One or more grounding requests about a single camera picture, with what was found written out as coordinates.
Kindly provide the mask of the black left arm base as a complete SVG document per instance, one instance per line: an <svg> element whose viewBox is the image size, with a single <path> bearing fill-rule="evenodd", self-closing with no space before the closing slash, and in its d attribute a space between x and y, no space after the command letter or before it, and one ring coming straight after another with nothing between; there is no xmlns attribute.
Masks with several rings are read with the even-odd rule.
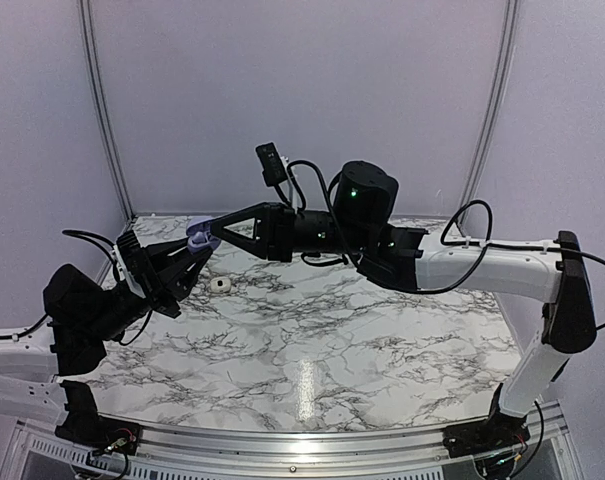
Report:
<svg viewBox="0 0 605 480"><path fill-rule="evenodd" d="M141 425L101 415L88 385L64 380L61 387L66 395L63 422L55 427L55 436L94 449L105 451L123 440L117 450L127 455L137 452Z"/></svg>

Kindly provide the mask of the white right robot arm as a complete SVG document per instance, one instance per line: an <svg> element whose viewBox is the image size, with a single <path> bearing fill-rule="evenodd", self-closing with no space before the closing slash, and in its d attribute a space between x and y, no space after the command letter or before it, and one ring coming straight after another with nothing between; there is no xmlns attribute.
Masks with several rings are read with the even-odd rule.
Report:
<svg viewBox="0 0 605 480"><path fill-rule="evenodd" d="M378 166L348 162L335 184L333 190L320 185L323 211L260 203L213 220L211 232L268 261L289 262L296 253L343 254L369 282L391 291L434 296L463 289L539 303L538 330L477 428L484 446L501 446L568 360L596 339L576 236L561 231L551 240L493 241L487 232L447 239L445 233L391 224L399 183Z"/></svg>

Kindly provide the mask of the lavender round charging case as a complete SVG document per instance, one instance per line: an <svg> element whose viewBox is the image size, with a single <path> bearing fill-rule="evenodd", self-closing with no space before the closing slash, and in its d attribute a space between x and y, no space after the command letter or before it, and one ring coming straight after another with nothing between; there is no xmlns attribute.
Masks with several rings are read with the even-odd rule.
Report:
<svg viewBox="0 0 605 480"><path fill-rule="evenodd" d="M186 228L188 237L187 249L191 254L199 253L205 249L215 251L221 244L221 240L211 233L212 216L194 216Z"/></svg>

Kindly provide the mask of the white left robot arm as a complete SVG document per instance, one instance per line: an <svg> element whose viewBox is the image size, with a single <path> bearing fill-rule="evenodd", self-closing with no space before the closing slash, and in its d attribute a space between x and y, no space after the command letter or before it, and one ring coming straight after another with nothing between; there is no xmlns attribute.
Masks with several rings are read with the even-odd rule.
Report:
<svg viewBox="0 0 605 480"><path fill-rule="evenodd" d="M116 283L109 289L71 264L60 267L43 291L43 318L22 331L0 331L0 413L48 421L101 444L108 423L76 376L95 370L106 343L121 342L139 319L178 317L219 244L198 234L142 246L127 232L112 247Z"/></svg>

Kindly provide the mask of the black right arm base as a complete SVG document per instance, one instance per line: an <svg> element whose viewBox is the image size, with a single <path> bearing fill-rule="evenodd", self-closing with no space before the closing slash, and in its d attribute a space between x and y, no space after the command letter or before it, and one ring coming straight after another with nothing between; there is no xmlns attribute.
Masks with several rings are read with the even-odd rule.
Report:
<svg viewBox="0 0 605 480"><path fill-rule="evenodd" d="M499 386L494 392L487 418L444 428L443 446L451 458L500 450L530 439L526 417L512 417L500 410L501 390Z"/></svg>

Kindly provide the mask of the beige earbud charging case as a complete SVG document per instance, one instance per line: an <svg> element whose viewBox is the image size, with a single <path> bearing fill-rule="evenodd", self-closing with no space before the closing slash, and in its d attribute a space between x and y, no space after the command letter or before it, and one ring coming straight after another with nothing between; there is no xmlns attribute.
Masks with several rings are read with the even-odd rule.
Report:
<svg viewBox="0 0 605 480"><path fill-rule="evenodd" d="M210 289L214 293L227 293L231 290L232 283L229 278L220 277L210 281Z"/></svg>

